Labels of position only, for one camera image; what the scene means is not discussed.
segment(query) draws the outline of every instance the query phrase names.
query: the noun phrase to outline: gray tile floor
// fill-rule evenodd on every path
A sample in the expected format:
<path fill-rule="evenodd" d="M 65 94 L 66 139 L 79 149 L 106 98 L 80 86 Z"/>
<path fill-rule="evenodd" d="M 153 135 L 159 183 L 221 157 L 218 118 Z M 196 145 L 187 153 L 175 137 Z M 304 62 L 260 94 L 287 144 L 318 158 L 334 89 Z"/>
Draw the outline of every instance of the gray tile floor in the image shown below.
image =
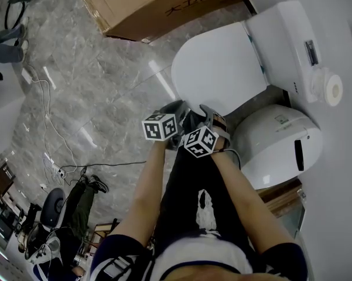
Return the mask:
<path fill-rule="evenodd" d="M 0 30 L 8 0 L 0 0 Z M 12 16 L 18 10 L 13 7 Z M 166 34 L 151 44 L 101 36 L 83 0 L 33 0 L 26 8 L 30 17 L 26 62 L 41 79 L 51 84 L 50 114 L 66 138 L 79 165 L 122 163 L 146 159 L 151 143 L 143 138 L 141 120 L 177 98 L 170 77 L 172 60 L 189 38 L 210 29 L 244 20 L 249 13 L 243 4 L 220 9 Z M 57 186 L 49 162 L 44 160 L 45 125 L 42 90 L 33 84 L 26 90 L 11 148 L 0 157 L 15 172 L 16 186 L 29 201 L 43 204 L 48 189 Z M 281 99 L 281 91 L 269 88 L 254 98 L 254 106 L 230 115 L 235 128 L 245 116 Z M 60 166 L 72 165 L 70 152 L 46 118 L 46 146 Z M 174 152 L 167 153 L 165 181 L 172 168 Z M 90 215 L 90 225 L 122 218 L 128 210 L 143 165 L 92 167 L 110 192 L 99 193 Z M 72 186 L 80 169 L 68 175 Z M 71 187 L 64 185 L 66 193 Z"/>

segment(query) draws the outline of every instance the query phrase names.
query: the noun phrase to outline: toilet tank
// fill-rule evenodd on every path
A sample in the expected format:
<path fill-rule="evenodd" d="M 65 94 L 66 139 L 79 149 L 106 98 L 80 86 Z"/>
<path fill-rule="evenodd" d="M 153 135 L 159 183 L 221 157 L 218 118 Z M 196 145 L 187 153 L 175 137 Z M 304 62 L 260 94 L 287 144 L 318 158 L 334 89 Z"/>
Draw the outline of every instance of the toilet tank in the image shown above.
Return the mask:
<path fill-rule="evenodd" d="M 268 82 L 315 102 L 310 83 L 321 57 L 300 2 L 281 2 L 247 20 L 245 27 Z"/>

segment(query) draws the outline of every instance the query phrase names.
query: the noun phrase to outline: wall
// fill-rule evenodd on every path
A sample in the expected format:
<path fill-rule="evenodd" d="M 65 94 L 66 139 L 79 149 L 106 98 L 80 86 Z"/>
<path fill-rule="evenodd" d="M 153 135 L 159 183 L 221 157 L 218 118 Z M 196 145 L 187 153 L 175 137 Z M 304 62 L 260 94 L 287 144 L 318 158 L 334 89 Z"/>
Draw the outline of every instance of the wall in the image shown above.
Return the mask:
<path fill-rule="evenodd" d="M 286 0 L 251 0 L 257 11 Z M 300 0 L 313 26 L 325 66 L 344 83 L 341 103 L 295 108 L 320 127 L 324 151 L 300 179 L 307 194 L 302 237 L 315 280 L 352 280 L 352 0 Z"/>

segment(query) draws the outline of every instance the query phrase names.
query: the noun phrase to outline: person's arm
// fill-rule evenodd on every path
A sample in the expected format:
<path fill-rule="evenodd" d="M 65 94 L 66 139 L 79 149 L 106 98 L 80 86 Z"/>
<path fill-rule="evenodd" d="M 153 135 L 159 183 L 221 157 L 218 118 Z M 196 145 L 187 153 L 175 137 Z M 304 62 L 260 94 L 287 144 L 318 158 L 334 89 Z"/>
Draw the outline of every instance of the person's arm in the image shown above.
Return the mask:
<path fill-rule="evenodd" d="M 81 266 L 77 265 L 74 268 L 71 269 L 71 271 L 77 276 L 77 277 L 83 277 L 86 274 L 86 271 L 84 268 Z"/>
<path fill-rule="evenodd" d="M 110 235 L 126 235 L 147 246 L 160 211 L 165 147 L 166 142 L 153 144 L 139 177 L 129 213 Z"/>
<path fill-rule="evenodd" d="M 212 154 L 238 216 L 259 254 L 284 243 L 294 243 L 287 230 L 267 209 L 250 182 L 226 152 Z"/>

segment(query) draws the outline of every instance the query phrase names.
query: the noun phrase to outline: white cable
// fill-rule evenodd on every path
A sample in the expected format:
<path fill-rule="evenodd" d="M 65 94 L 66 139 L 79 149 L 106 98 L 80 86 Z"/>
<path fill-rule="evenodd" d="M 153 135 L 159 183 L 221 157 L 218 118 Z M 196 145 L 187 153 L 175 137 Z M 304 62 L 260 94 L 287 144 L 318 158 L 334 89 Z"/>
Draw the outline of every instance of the white cable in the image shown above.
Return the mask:
<path fill-rule="evenodd" d="M 69 148 L 69 146 L 68 146 L 68 144 L 67 144 L 67 142 L 66 142 L 66 139 L 64 138 L 64 136 L 62 136 L 61 134 L 59 134 L 59 132 L 57 131 L 56 127 L 53 125 L 53 122 L 52 122 L 52 120 L 51 120 L 51 114 L 50 114 L 51 87 L 50 87 L 50 84 L 49 84 L 48 80 L 40 80 L 39 77 L 38 77 L 38 75 L 37 75 L 36 70 L 34 69 L 34 67 L 31 66 L 30 64 L 28 64 L 28 66 L 33 70 L 33 73 L 34 73 L 35 77 L 37 78 L 37 81 L 32 80 L 32 82 L 33 82 L 33 83 L 39 83 L 40 88 L 42 89 L 42 93 L 43 93 L 42 104 L 43 104 L 43 110 L 44 110 L 44 113 L 45 113 L 44 118 L 43 118 L 43 119 L 44 119 L 43 122 L 44 122 L 45 129 L 46 129 L 46 130 L 45 130 L 45 135 L 44 135 L 44 142 L 45 142 L 45 148 L 46 148 L 46 152 L 47 152 L 47 154 L 48 154 L 48 157 L 50 157 L 50 153 L 49 153 L 48 148 L 47 148 L 47 145 L 46 145 L 46 134 L 47 134 L 46 115 L 47 115 L 47 114 L 48 114 L 48 120 L 49 120 L 51 126 L 53 127 L 53 129 L 54 129 L 54 131 L 56 132 L 56 134 L 57 134 L 60 138 L 62 138 L 62 140 L 64 141 L 65 147 L 69 150 L 69 152 L 70 152 L 70 154 L 71 154 L 71 159 L 73 160 L 73 163 L 74 163 L 74 165 L 75 165 L 74 170 L 65 172 L 65 176 L 62 177 L 62 179 L 65 179 L 65 178 L 67 177 L 68 173 L 74 173 L 74 172 L 77 170 L 77 163 L 76 163 L 76 161 L 74 160 L 73 151 Z M 48 99 L 48 104 L 47 104 L 47 111 L 46 111 L 46 107 L 45 107 L 45 92 L 44 92 L 44 89 L 43 89 L 43 87 L 42 87 L 42 83 L 41 83 L 41 82 L 45 82 L 45 83 L 47 83 L 47 85 L 48 85 L 48 95 L 49 95 L 48 97 L 49 97 L 49 99 Z"/>
<path fill-rule="evenodd" d="M 49 179 L 48 179 L 48 177 L 47 177 L 46 168 L 47 168 L 49 171 L 51 171 L 51 169 L 46 166 L 46 164 L 45 164 L 45 159 L 44 159 L 44 158 L 43 158 L 43 165 L 44 165 L 44 168 L 43 168 L 43 169 L 44 169 L 44 171 L 45 171 L 45 176 L 46 176 L 47 182 L 48 182 L 48 184 L 51 184 L 50 181 L 49 181 Z"/>
<path fill-rule="evenodd" d="M 51 251 L 51 260 L 50 260 L 50 262 L 49 262 L 48 272 L 47 272 L 47 280 L 49 280 L 49 271 L 50 271 L 51 263 L 52 263 L 52 260 L 53 260 L 53 253 L 52 253 L 51 247 L 50 247 L 49 244 L 47 244 L 47 243 L 41 245 L 40 248 L 39 248 L 39 250 L 40 250 L 43 246 L 48 246 L 49 251 Z"/>
<path fill-rule="evenodd" d="M 56 179 L 60 180 L 60 176 L 58 174 L 56 175 Z M 61 186 L 64 186 L 65 185 L 65 179 L 61 178 L 60 184 L 61 184 Z"/>

